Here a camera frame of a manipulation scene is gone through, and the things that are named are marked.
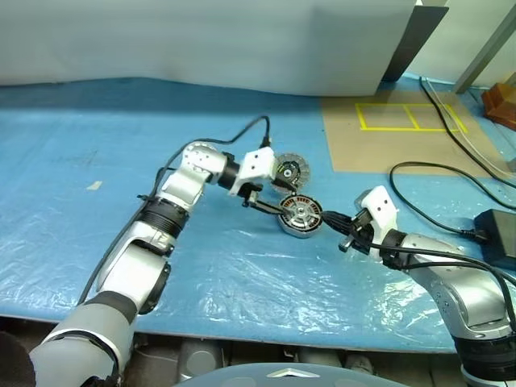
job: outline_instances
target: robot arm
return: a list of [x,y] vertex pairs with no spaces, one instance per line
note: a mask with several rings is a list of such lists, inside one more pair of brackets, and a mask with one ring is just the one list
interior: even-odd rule
[[[358,199],[359,214],[350,218],[327,211],[322,218],[347,235],[343,251],[356,248],[386,266],[401,269],[432,296],[455,341],[463,374],[472,387],[516,385],[516,332],[511,328],[506,303],[492,276],[477,268],[419,267],[418,264],[453,264],[459,260],[427,254],[392,253],[388,247],[425,249],[460,254],[448,243],[397,230],[397,210],[383,186]],[[381,245],[386,249],[369,248]]]
[[258,200],[260,179],[276,178],[270,147],[233,155],[196,142],[182,153],[180,167],[146,200],[102,266],[96,295],[79,305],[31,352],[39,387],[116,385],[129,360],[135,317],[154,309],[170,273],[167,258],[205,183],[228,189],[245,206],[270,214],[283,209]]

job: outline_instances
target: white sticker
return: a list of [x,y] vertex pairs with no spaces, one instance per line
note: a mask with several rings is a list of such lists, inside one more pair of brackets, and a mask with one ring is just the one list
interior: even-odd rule
[[96,191],[97,189],[100,188],[101,185],[102,185],[102,181],[97,180],[92,185],[87,187],[86,189],[89,190],[89,191]]

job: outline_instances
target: metal disc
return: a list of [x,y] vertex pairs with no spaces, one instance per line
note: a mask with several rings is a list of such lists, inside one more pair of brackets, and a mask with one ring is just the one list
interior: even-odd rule
[[[301,156],[295,153],[285,153],[279,155],[277,161],[277,173],[280,173],[283,178],[294,185],[297,190],[300,190],[310,179],[310,167]],[[277,185],[273,185],[273,188],[282,194],[290,194],[286,188],[278,187]]]
[[323,208],[314,199],[305,195],[287,196],[280,206],[289,210],[288,214],[278,215],[281,228],[298,238],[309,238],[323,224]]

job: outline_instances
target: blue tablecloth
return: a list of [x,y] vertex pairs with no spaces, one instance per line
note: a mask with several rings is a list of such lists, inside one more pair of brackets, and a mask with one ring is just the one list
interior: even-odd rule
[[[403,79],[398,88],[414,89]],[[463,103],[476,115],[478,93]],[[334,173],[317,98],[183,85],[149,79],[0,88],[0,314],[64,318],[91,270],[147,193],[159,168],[199,136],[231,138],[259,114],[272,120],[273,148],[311,167],[303,193],[325,209],[354,214],[377,173]],[[516,135],[479,117],[507,158]],[[227,150],[256,149],[262,129]],[[499,208],[459,177],[400,176],[404,192],[445,223]],[[98,189],[88,189],[101,181]],[[486,182],[506,201],[509,189]],[[263,197],[278,202],[269,187]],[[311,239],[280,231],[276,219],[206,187],[170,258],[172,274],[141,331],[321,347],[451,352],[453,343],[425,290],[358,252],[337,249],[325,228]],[[478,246],[430,227],[396,200],[404,231]]]

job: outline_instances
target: brushless motor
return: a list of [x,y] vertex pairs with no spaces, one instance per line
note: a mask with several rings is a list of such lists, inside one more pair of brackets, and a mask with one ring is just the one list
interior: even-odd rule
[[281,228],[297,238],[310,238],[323,224],[323,208],[313,198],[305,195],[290,195],[280,202],[287,209],[278,215]]

